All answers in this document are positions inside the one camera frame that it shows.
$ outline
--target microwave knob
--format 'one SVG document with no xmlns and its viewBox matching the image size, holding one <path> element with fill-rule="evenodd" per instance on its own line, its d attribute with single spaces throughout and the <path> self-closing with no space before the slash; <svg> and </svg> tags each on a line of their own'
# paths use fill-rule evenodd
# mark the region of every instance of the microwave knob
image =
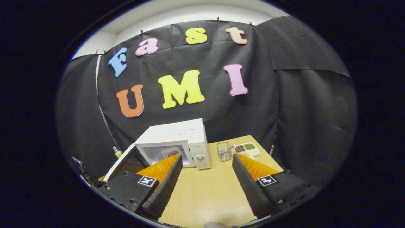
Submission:
<svg viewBox="0 0 405 228">
<path fill-rule="evenodd" d="M 197 160 L 202 161 L 204 160 L 205 156 L 204 155 L 198 155 Z"/>
</svg>

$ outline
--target letter f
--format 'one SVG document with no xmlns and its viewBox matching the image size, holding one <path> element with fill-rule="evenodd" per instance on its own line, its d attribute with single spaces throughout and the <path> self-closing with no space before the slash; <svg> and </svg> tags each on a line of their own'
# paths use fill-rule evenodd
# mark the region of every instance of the letter f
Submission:
<svg viewBox="0 0 405 228">
<path fill-rule="evenodd" d="M 126 57 L 123 54 L 124 52 L 126 52 L 126 47 L 121 48 L 121 50 L 118 51 L 108 62 L 108 65 L 111 65 L 114 68 L 116 77 L 118 77 L 126 68 L 126 64 L 121 64 L 121 62 L 126 61 Z"/>
</svg>

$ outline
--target yellow letter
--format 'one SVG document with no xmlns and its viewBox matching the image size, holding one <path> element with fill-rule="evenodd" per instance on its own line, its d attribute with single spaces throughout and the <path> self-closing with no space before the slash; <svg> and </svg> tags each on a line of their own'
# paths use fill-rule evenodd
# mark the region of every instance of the yellow letter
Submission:
<svg viewBox="0 0 405 228">
<path fill-rule="evenodd" d="M 166 75 L 158 79 L 162 84 L 164 103 L 163 108 L 172 108 L 176 106 L 176 102 L 172 100 L 172 95 L 179 104 L 183 104 L 185 93 L 187 92 L 187 103 L 202 102 L 205 98 L 201 95 L 198 85 L 198 70 L 190 70 L 184 73 L 181 84 L 171 75 Z"/>
<path fill-rule="evenodd" d="M 187 38 L 185 39 L 189 44 L 203 43 L 207 40 L 207 35 L 204 34 L 203 28 L 191 28 L 185 32 Z"/>
</svg>

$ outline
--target letter i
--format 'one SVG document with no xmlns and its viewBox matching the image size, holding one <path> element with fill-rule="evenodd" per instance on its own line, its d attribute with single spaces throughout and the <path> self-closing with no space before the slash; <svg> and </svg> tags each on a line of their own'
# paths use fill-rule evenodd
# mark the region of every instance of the letter i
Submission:
<svg viewBox="0 0 405 228">
<path fill-rule="evenodd" d="M 243 84 L 241 74 L 242 67 L 243 66 L 240 64 L 229 64 L 224 66 L 224 70 L 226 70 L 229 74 L 229 80 L 232 88 L 229 91 L 229 94 L 232 96 L 243 95 L 249 91 Z"/>
</svg>

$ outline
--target pink letter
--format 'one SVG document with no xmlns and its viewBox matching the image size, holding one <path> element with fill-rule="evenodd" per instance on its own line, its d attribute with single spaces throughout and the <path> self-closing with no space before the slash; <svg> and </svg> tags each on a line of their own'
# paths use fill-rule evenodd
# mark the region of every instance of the pink letter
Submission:
<svg viewBox="0 0 405 228">
<path fill-rule="evenodd" d="M 149 38 L 139 43 L 139 47 L 135 54 L 137 56 L 143 56 L 144 54 L 152 54 L 156 52 L 158 48 L 158 39 L 156 38 Z"/>
<path fill-rule="evenodd" d="M 242 65 L 240 64 L 229 64 L 224 66 L 224 70 L 226 70 L 229 74 L 231 90 L 229 94 L 232 96 L 246 94 L 248 89 L 243 85 L 241 69 Z"/>
</svg>

